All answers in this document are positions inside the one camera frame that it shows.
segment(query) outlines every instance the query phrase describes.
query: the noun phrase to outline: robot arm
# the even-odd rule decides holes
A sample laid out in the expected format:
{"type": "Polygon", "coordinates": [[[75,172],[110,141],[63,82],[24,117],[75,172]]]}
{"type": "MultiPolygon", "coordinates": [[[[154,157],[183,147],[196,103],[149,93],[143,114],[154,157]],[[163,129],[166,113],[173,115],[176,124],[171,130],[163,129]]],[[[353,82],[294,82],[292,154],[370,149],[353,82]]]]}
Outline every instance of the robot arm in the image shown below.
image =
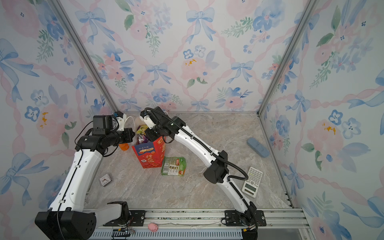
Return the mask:
{"type": "Polygon", "coordinates": [[[112,202],[96,211],[83,212],[88,187],[107,148],[132,142],[135,133],[132,128],[124,128],[126,119],[122,112],[93,117],[93,128],[76,144],[77,151],[61,190],[48,211],[39,212],[35,218],[35,224],[49,239],[88,239],[96,228],[111,220],[121,225],[129,221],[126,202],[112,202]]]}
{"type": "Polygon", "coordinates": [[[228,162],[225,151],[218,150],[207,145],[197,137],[192,130],[178,117],[168,117],[160,107],[155,109],[146,108],[141,112],[140,118],[149,127],[146,135],[151,141],[159,137],[170,136],[172,139],[182,143],[196,154],[207,166],[204,177],[213,184],[217,184],[228,196],[237,211],[240,221],[245,226],[255,224],[255,205],[244,196],[236,186],[233,178],[247,180],[247,174],[235,164],[228,162]],[[230,165],[239,170],[245,177],[230,176],[227,166],[230,165]]]}

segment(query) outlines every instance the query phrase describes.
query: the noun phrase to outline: vent grille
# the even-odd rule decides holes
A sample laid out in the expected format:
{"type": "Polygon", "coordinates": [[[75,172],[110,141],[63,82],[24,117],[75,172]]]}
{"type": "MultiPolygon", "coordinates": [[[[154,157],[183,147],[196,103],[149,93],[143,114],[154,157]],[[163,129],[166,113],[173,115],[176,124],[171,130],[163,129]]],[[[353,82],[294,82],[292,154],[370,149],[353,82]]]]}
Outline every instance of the vent grille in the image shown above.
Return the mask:
{"type": "MultiPolygon", "coordinates": [[[[112,229],[96,229],[90,239],[112,239],[112,229]]],[[[124,232],[113,232],[114,239],[125,239],[119,237],[124,232]]],[[[243,239],[241,230],[238,229],[159,229],[151,232],[148,229],[137,229],[136,233],[127,237],[129,239],[243,239]]]]}

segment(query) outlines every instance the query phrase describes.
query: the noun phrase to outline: floral wallpaper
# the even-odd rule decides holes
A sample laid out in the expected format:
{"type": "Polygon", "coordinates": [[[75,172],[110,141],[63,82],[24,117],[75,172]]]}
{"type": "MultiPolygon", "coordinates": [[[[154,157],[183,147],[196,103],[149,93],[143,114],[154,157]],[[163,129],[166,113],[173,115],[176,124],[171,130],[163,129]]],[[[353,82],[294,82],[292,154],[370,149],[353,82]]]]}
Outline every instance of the floral wallpaper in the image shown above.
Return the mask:
{"type": "Polygon", "coordinates": [[[64,183],[75,137],[111,110],[46,1],[0,4],[0,239],[42,239],[34,219],[64,183]]]}
{"type": "Polygon", "coordinates": [[[384,239],[383,10],[320,0],[262,115],[316,240],[384,239]]]}
{"type": "MultiPolygon", "coordinates": [[[[62,1],[125,111],[256,111],[306,3],[62,1]]],[[[287,75],[286,81],[297,77],[287,75]]]]}

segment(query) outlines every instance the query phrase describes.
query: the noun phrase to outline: mounting plate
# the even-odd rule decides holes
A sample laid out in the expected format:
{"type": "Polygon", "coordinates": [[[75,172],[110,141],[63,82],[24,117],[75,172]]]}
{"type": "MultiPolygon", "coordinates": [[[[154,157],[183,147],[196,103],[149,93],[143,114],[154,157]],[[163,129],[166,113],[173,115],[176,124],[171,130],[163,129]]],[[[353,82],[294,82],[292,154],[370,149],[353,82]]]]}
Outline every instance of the mounting plate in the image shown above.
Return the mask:
{"type": "MultiPolygon", "coordinates": [[[[129,210],[129,214],[131,215],[131,224],[129,226],[131,227],[142,227],[144,226],[144,220],[145,220],[145,210],[129,210]]],[[[113,220],[110,222],[107,222],[103,226],[105,227],[120,227],[120,225],[116,224],[113,220]]]]}
{"type": "MultiPolygon", "coordinates": [[[[225,224],[227,226],[243,226],[243,224],[240,223],[240,218],[239,215],[236,213],[235,210],[226,210],[224,211],[225,214],[225,224]]],[[[266,226],[266,221],[265,221],[265,216],[264,212],[262,210],[256,210],[255,212],[256,215],[256,221],[257,221],[257,226],[266,226]]]]}

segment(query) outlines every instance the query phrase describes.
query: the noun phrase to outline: calculator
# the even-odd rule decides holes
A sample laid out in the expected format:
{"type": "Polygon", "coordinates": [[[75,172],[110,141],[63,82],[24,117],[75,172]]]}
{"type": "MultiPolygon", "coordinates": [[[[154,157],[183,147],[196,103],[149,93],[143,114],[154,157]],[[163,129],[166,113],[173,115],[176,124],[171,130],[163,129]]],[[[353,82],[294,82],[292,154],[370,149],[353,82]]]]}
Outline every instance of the calculator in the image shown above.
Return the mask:
{"type": "Polygon", "coordinates": [[[251,196],[256,197],[257,190],[262,179],[263,172],[257,170],[254,167],[250,167],[248,171],[248,180],[244,182],[242,192],[251,196]]]}

